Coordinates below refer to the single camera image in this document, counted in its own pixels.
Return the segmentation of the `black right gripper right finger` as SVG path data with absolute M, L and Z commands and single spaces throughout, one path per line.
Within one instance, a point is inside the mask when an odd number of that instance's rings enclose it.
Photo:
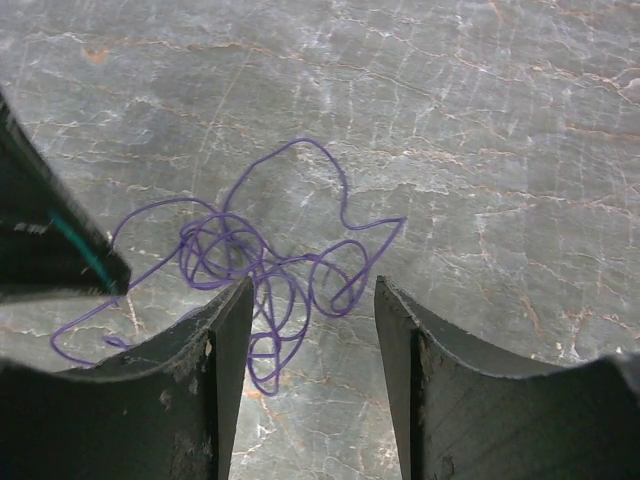
M 405 479 L 635 479 L 639 357 L 563 368 L 488 343 L 376 282 Z

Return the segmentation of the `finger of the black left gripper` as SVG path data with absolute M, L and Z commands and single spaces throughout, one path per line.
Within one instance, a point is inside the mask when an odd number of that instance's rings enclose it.
M 1 301 L 123 296 L 131 268 L 1 100 Z

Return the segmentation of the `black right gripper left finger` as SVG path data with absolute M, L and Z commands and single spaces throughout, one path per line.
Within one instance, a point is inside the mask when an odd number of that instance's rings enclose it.
M 242 279 L 88 369 L 1 362 L 5 479 L 225 479 L 253 316 Z

